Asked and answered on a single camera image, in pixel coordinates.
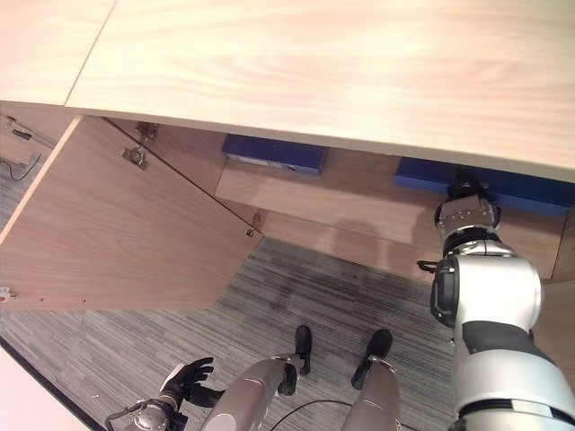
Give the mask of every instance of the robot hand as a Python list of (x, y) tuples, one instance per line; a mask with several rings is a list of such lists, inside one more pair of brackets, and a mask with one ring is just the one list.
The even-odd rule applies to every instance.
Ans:
[(213, 361), (213, 357), (204, 357), (191, 364), (178, 365), (168, 376), (161, 393), (172, 395), (178, 402), (178, 408), (182, 400), (200, 407), (214, 407), (225, 391), (214, 391), (199, 384), (214, 371), (213, 366), (207, 366)]

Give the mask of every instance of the light wood surface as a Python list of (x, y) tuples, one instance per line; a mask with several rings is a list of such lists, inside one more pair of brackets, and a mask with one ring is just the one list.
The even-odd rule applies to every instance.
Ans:
[(380, 268), (397, 276), (428, 283), (430, 286), (433, 276), (421, 271), (415, 262), (420, 259), (441, 259), (439, 252), (272, 212), (266, 215), (261, 231), (271, 238), (360, 265)]
[(67, 105), (575, 180), (571, 0), (119, 2)]
[(63, 105), (114, 0), (0, 0), (0, 100)]
[(544, 287), (535, 343), (562, 369), (575, 391), (575, 280)]
[[(0, 391), (0, 428), (11, 431), (90, 431), (79, 418), (46, 390), (28, 371), (0, 348), (0, 379), (5, 388)], [(30, 403), (34, 400), (34, 414)]]
[[(444, 195), (394, 185), (399, 159), (332, 149), (320, 177), (229, 161), (217, 196), (392, 242), (439, 251), (433, 224)], [(500, 236), (550, 278), (562, 219), (503, 208)]]
[(120, 157), (132, 144), (102, 119), (60, 140), (0, 237), (19, 295), (2, 307), (198, 309), (222, 294), (260, 236), (151, 154), (145, 171)]
[[(110, 119), (110, 121), (139, 141), (140, 135), (136, 131), (137, 121), (131, 119)], [(161, 125), (155, 142), (146, 147), (188, 180), (214, 196), (226, 165), (226, 156), (222, 153), (225, 140), (226, 134), (221, 132)], [(256, 214), (262, 213), (258, 208), (239, 202), (222, 198), (217, 200), (248, 224), (252, 223)]]
[(557, 253), (553, 282), (575, 280), (575, 207), (572, 207), (561, 238)]

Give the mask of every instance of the cabinet door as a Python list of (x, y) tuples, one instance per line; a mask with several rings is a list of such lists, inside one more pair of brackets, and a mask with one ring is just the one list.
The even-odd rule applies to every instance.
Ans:
[(102, 119), (77, 118), (0, 235), (7, 309), (209, 307), (260, 240)]
[[(131, 119), (110, 119), (110, 121), (127, 135), (137, 141), (140, 140), (137, 121)], [(225, 140), (226, 134), (222, 132), (162, 124), (149, 149), (188, 180), (214, 196), (226, 165), (226, 156), (222, 153)], [(258, 208), (233, 200), (222, 198), (216, 200), (246, 223), (252, 224), (254, 217), (263, 218), (263, 211)]]

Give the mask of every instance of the floor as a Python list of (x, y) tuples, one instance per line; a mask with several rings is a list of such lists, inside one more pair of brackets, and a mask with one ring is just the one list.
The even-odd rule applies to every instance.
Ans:
[[(21, 166), (14, 164), (4, 159), (0, 162), (0, 231), (8, 223), (10, 216), (13, 214), (14, 210), (22, 200), (24, 193), (34, 181), (34, 178), (38, 174), (38, 171), (46, 162), (49, 156), (49, 150), (46, 150), (45, 154), (42, 154), (39, 159), (37, 159), (38, 154), (33, 154), (31, 156), (31, 169), (29, 173), (28, 166)], [(6, 163), (10, 163), (13, 170), (13, 176), (16, 179), (21, 179), (14, 181), (10, 178), (10, 171)]]
[[(429, 313), (429, 286), (266, 239), (226, 294), (199, 312), (2, 312), (0, 333), (99, 422), (156, 395), (179, 362), (214, 356), (208, 385), (228, 386), (247, 366), (314, 334), (312, 372), (276, 400), (262, 430), (309, 400), (353, 402), (349, 379), (371, 334), (388, 328), (404, 429), (445, 431), (451, 422), (450, 331)], [(278, 431), (339, 430), (345, 406), (316, 404)], [(208, 412), (186, 404), (187, 430)]]

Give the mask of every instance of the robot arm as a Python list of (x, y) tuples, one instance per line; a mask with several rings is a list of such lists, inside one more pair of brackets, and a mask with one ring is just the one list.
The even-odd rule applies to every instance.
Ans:
[(542, 306), (536, 270), (501, 242), (499, 209), (465, 172), (436, 213), (443, 259), (430, 308), (454, 331), (453, 430), (575, 429), (575, 399), (534, 343)]
[(191, 364), (176, 366), (166, 378), (157, 398), (141, 401), (129, 409), (109, 415), (105, 421), (108, 431), (114, 431), (112, 420), (136, 411), (137, 415), (123, 431), (183, 431), (188, 421), (179, 413), (184, 400), (211, 408), (225, 392), (199, 384), (214, 371), (214, 367), (208, 366), (213, 360), (212, 357), (204, 357)]

